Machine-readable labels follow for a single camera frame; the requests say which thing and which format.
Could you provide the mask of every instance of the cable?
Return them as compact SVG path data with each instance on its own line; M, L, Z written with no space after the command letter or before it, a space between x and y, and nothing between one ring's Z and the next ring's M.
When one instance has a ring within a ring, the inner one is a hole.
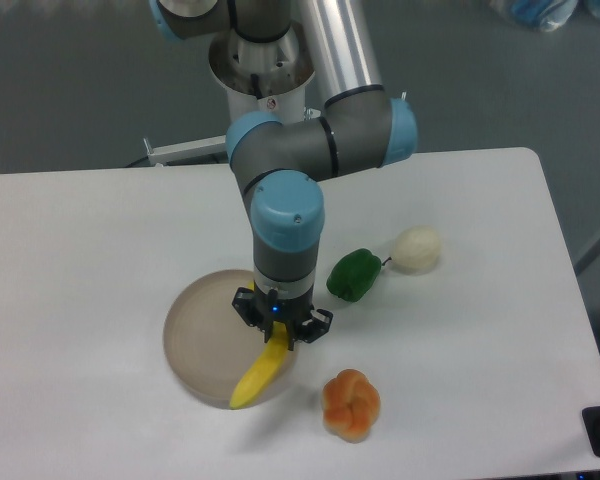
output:
M129 165L126 165L124 168L133 168L133 167L135 167L136 165L139 165L139 164L141 164L142 162L146 162L146 161L148 161L148 160L149 160L149 157L148 157L148 156L144 156L144 157L142 157L141 159L139 159L139 160L136 160L135 162L131 162Z

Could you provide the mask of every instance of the blue joint cap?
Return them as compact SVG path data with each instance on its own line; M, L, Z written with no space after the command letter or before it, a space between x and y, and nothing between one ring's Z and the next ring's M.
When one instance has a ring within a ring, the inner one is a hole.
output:
M149 0L149 6L151 7L151 13L153 13L153 18L155 19L158 30L160 30L162 36L172 42L182 41L182 39L169 28L169 25L162 16L162 10L160 10L158 0Z
M391 110L391 136L382 162L383 167L409 158L418 146L418 126L409 104L404 100L392 98Z
M302 252L320 240L324 227L324 197L306 174L280 170L256 186L251 201L251 227L269 247Z
M233 152L244 137L246 137L251 130L262 125L263 123L279 123L282 122L273 113L267 112L249 112L241 116L238 120L227 130L227 137L225 139L225 147L227 149L227 156L229 157L229 165L233 160Z

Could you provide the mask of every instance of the beige plate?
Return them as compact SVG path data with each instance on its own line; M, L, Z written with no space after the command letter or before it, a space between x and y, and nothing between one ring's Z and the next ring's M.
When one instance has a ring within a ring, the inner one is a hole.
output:
M262 332L245 325L231 305L238 287L252 280L253 272L246 270L202 277L180 294L167 315L164 351L169 365L194 394L216 406L228 406L233 389L265 346ZM280 389L295 357L289 352L269 390Z

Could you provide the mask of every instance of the white ball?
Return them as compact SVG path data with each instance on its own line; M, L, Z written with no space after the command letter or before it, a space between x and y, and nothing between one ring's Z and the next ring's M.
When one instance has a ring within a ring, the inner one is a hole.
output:
M434 228L412 227L396 239L391 261L405 270L426 270L438 261L441 250L442 241Z

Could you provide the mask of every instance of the yellow banana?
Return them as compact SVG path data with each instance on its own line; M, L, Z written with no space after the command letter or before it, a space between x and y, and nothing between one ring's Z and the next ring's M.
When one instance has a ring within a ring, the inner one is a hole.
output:
M287 327L283 323L273 322L273 332L264 351L233 390L229 401L232 410L249 406L269 386L287 357L287 347Z

